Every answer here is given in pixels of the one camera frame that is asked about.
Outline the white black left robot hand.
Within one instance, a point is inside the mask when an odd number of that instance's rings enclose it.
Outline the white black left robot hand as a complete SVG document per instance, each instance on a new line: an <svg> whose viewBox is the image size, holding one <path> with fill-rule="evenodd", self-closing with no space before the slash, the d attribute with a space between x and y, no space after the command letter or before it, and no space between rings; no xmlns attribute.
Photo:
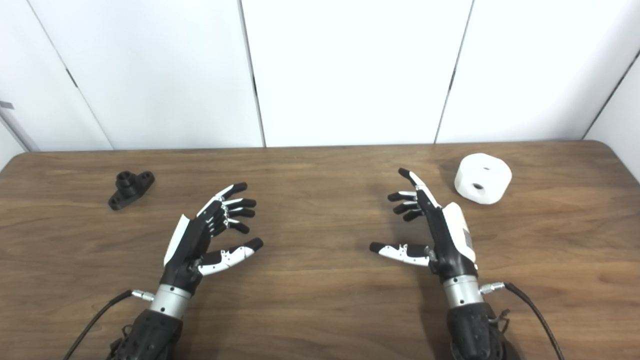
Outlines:
<svg viewBox="0 0 640 360"><path fill-rule="evenodd" d="M160 285L194 296L203 277L230 269L264 246L262 239L254 238L227 249L210 251L212 240L227 230L249 234L250 228L237 218L254 217L257 202L233 198L248 187L246 182L227 186L213 195L195 217L184 214L180 217L163 259Z"/></svg>

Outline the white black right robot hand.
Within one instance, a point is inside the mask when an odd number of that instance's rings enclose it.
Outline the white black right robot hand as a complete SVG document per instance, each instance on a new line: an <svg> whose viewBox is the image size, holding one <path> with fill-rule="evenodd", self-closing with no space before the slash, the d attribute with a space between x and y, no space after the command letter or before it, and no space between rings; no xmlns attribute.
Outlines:
<svg viewBox="0 0 640 360"><path fill-rule="evenodd" d="M401 215L407 223L419 217L425 218L433 244L373 241L369 250L404 264L428 267L434 275L439 276L441 283L462 276L478 277L476 255L473 246L467 243L466 223L462 220L462 210L457 203L451 202L446 206L439 204L416 173L402 167L398 173L409 180L413 189L387 196L389 201L399 203L393 212Z"/></svg>

